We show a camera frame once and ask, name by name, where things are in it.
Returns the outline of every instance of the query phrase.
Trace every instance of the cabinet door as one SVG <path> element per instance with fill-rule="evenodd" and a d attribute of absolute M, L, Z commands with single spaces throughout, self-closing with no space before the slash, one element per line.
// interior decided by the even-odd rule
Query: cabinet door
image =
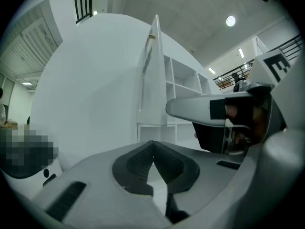
<path fill-rule="evenodd" d="M 167 125 L 165 66 L 158 15 L 155 16 L 147 41 L 140 55 L 142 70 L 138 123 Z"/>

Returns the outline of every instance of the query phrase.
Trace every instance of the ceiling light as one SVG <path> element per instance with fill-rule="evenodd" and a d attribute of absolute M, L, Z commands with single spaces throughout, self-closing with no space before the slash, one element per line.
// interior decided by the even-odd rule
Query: ceiling light
<path fill-rule="evenodd" d="M 235 25 L 235 18 L 233 16 L 229 16 L 228 18 L 226 18 L 225 22 L 230 27 L 234 26 Z"/>
<path fill-rule="evenodd" d="M 216 72 L 212 68 L 209 68 L 209 71 L 212 72 L 213 74 L 216 74 Z"/>
<path fill-rule="evenodd" d="M 238 49 L 239 50 L 239 53 L 240 53 L 240 55 L 241 55 L 241 57 L 242 58 L 244 58 L 244 53 L 243 53 L 243 50 L 240 48 L 240 49 Z"/>

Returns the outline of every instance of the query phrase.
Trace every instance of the railing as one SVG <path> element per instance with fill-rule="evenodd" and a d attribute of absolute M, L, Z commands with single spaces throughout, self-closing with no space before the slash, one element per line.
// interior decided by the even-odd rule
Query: railing
<path fill-rule="evenodd" d="M 273 48 L 270 51 L 280 49 L 282 53 L 285 55 L 288 61 L 290 63 L 294 60 L 296 60 L 297 56 L 299 55 L 302 45 L 304 43 L 304 40 L 301 35 L 298 35 L 285 43 L 279 45 L 276 48 Z M 222 74 L 218 76 L 217 78 L 214 79 L 214 82 L 218 85 L 220 89 L 227 88 L 229 86 L 233 86 L 235 84 L 235 80 L 232 76 L 233 73 L 236 73 L 240 79 L 247 79 L 248 75 L 250 73 L 250 70 L 252 68 L 252 62 L 254 59 L 251 61 L 248 61 L 246 64 L 240 65 L 236 67 L 235 69 L 232 69 L 228 71 L 225 74 Z"/>
<path fill-rule="evenodd" d="M 80 0 L 81 14 L 79 14 L 79 7 L 77 5 L 77 0 L 74 0 L 76 17 L 77 17 L 76 23 L 82 21 L 83 19 L 85 19 L 88 16 L 90 16 L 90 17 L 93 16 L 92 0 L 85 0 L 84 2 L 85 2 L 85 11 L 84 11 L 84 7 L 83 7 L 83 0 Z"/>

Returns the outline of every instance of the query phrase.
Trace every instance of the black metal railing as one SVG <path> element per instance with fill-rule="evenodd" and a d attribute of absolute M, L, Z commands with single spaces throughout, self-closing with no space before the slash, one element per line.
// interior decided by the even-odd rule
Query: black metal railing
<path fill-rule="evenodd" d="M 92 17 L 93 16 L 93 9 L 92 9 L 92 0 L 84 0 L 85 8 L 83 7 L 83 0 L 80 0 L 80 9 L 81 9 L 81 14 L 79 14 L 79 7 L 77 4 L 77 0 L 74 0 L 75 3 L 75 10 L 76 10 L 76 23 L 82 21 L 86 17 Z"/>
<path fill-rule="evenodd" d="M 280 49 L 282 53 L 285 55 L 288 61 L 296 60 L 297 56 L 299 55 L 304 40 L 301 35 L 297 35 L 296 37 L 286 41 L 285 43 L 273 48 L 270 51 L 274 51 L 276 49 Z M 214 82 L 218 85 L 220 89 L 227 88 L 235 84 L 233 74 L 236 73 L 240 79 L 247 79 L 252 68 L 252 62 L 248 61 L 246 64 L 240 65 L 235 69 L 228 71 L 225 74 L 222 74 L 214 79 Z"/>

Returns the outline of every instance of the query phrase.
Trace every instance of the round ceiling light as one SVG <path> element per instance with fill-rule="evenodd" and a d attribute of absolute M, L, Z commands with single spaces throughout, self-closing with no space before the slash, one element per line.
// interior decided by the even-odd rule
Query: round ceiling light
<path fill-rule="evenodd" d="M 234 26 L 235 25 L 235 18 L 233 16 L 229 16 L 225 22 L 227 23 L 228 26 Z"/>

